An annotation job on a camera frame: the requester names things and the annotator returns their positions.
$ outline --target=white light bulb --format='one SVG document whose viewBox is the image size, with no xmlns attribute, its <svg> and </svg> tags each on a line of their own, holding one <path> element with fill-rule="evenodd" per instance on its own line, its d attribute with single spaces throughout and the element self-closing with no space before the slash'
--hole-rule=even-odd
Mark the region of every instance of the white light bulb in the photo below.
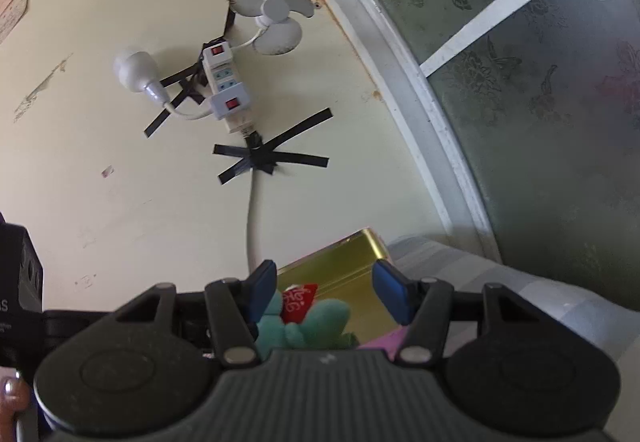
<svg viewBox="0 0 640 442">
<path fill-rule="evenodd" d="M 132 92 L 146 92 L 160 106 L 169 102 L 169 94 L 160 83 L 156 61 L 144 51 L 128 49 L 118 54 L 113 71 L 120 83 Z"/>
</svg>

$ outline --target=cream wall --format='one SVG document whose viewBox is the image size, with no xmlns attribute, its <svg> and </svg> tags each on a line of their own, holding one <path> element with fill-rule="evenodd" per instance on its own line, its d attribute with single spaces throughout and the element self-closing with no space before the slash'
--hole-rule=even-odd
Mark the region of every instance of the cream wall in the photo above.
<svg viewBox="0 0 640 442">
<path fill-rule="evenodd" d="M 30 0 L 0 45 L 0 210 L 28 227 L 45 267 L 46 308 L 114 308 L 158 281 L 196 290 L 246 275 L 248 174 L 220 186 L 242 145 L 213 118 L 170 118 L 122 88 L 111 64 L 137 44 L 163 74 L 192 63 L 222 32 L 226 0 Z M 328 169 L 259 173 L 258 258 L 284 265 L 365 226 L 383 239 L 442 238 L 442 226 L 383 101 L 350 43 L 322 8 L 302 44 L 280 57 L 238 53 L 265 139 L 330 106 L 335 117 L 283 151 L 330 157 Z M 240 36 L 253 23 L 239 18 Z M 14 110 L 61 61 L 33 106 Z M 191 102 L 180 107 L 194 112 Z M 103 179 L 100 172 L 113 165 Z"/>
</svg>

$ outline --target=fan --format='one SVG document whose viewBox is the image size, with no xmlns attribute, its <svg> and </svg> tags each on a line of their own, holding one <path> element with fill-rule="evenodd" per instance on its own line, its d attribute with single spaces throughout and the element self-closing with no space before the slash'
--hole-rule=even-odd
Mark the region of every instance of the fan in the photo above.
<svg viewBox="0 0 640 442">
<path fill-rule="evenodd" d="M 229 0 L 229 7 L 240 16 L 255 18 L 258 34 L 244 45 L 267 56 L 291 52 L 302 40 L 302 27 L 289 17 L 291 11 L 307 18 L 314 14 L 311 0 Z"/>
</svg>

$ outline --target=stuffed animal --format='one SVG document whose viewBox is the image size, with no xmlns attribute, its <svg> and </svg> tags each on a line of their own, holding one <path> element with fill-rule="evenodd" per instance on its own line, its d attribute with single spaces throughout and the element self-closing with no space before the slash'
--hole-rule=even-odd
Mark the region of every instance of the stuffed animal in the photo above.
<svg viewBox="0 0 640 442">
<path fill-rule="evenodd" d="M 344 301 L 317 301 L 300 324 L 284 324 L 281 312 L 282 294 L 276 291 L 258 322 L 258 339 L 255 345 L 262 360 L 267 359 L 274 348 L 329 350 L 358 346 L 354 334 L 342 333 L 351 316 L 351 309 Z"/>
</svg>

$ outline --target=painted fingernail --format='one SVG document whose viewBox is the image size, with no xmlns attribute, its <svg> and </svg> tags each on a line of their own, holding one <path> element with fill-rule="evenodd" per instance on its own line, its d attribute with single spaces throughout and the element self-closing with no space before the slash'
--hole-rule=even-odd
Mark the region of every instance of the painted fingernail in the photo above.
<svg viewBox="0 0 640 442">
<path fill-rule="evenodd" d="M 8 379 L 7 382 L 4 384 L 5 395 L 13 396 L 15 395 L 15 392 L 17 391 L 17 389 L 18 389 L 18 382 L 13 378 Z"/>
</svg>

